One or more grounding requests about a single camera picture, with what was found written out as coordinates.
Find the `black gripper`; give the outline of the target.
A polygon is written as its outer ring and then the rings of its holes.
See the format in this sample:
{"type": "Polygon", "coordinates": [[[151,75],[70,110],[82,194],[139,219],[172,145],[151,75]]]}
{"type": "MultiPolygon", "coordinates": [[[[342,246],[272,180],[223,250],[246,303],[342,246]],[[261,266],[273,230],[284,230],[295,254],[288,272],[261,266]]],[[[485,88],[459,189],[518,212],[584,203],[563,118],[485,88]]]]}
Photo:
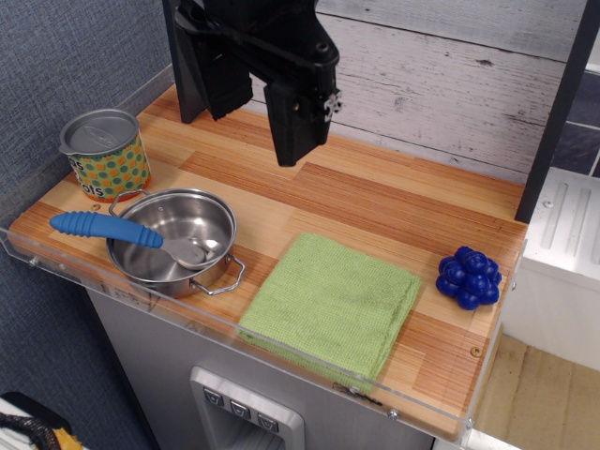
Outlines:
{"type": "Polygon", "coordinates": [[[190,42],[195,82],[215,120],[263,91],[277,163],[292,167],[327,142],[339,52],[315,1],[182,1],[175,23],[190,42]]]}

